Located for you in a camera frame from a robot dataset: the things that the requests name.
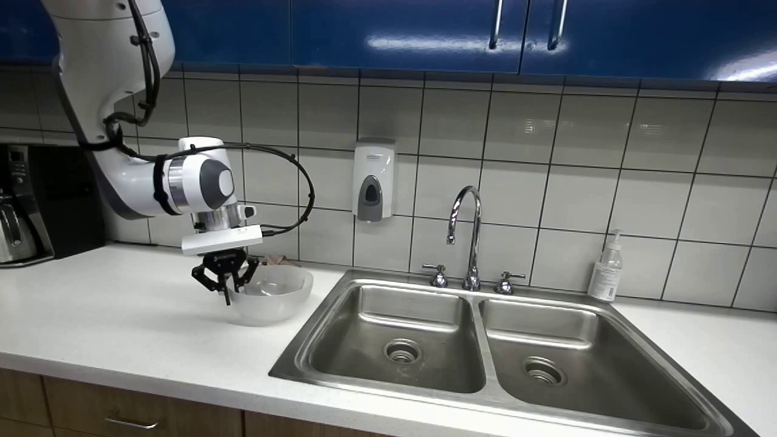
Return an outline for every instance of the cabinet handle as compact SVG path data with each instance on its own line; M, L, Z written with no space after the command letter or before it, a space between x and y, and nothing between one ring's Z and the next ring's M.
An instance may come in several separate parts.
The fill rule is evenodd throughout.
M494 0L494 11L492 11L492 29L491 29L491 41L488 49L494 51L499 43L499 33L502 33L502 10L505 10L505 0Z
M115 425L115 427L142 429L142 431L159 427L159 421L130 421L130 419L119 419L119 418L108 418L108 415L103 415L103 421Z
M566 10L567 10L567 0L561 0L561 11L559 11L556 31L551 33L551 41L548 41L548 51L556 51L561 35L562 35Z

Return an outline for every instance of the double sink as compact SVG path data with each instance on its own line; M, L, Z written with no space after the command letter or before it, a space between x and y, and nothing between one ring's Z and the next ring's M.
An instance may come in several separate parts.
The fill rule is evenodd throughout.
M272 375L616 435L754 435L612 305L345 273Z

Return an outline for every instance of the kitchen counter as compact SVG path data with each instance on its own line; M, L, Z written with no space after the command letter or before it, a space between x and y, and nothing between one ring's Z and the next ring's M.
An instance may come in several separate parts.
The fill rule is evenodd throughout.
M282 325L239 325L191 276L199 260L107 244L0 270L0 367L386 435L602 435L554 421L272 379L266 372L342 276ZM777 435L777 317L648 301L616 308L754 431Z

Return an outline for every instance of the soap dispenser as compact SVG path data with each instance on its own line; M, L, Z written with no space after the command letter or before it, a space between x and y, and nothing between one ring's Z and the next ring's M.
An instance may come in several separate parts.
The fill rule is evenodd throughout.
M383 220L392 213L395 149L390 143L353 148L352 213L358 220Z

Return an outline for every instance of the sink drain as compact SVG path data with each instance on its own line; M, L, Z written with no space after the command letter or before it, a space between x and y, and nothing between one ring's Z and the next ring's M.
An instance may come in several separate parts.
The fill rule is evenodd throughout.
M420 347L409 338L392 338L386 341L383 355L395 364L412 364L420 359Z
M566 374L548 357L529 357L525 362L525 369L526 369L529 379L534 379L539 384L561 385L566 380Z

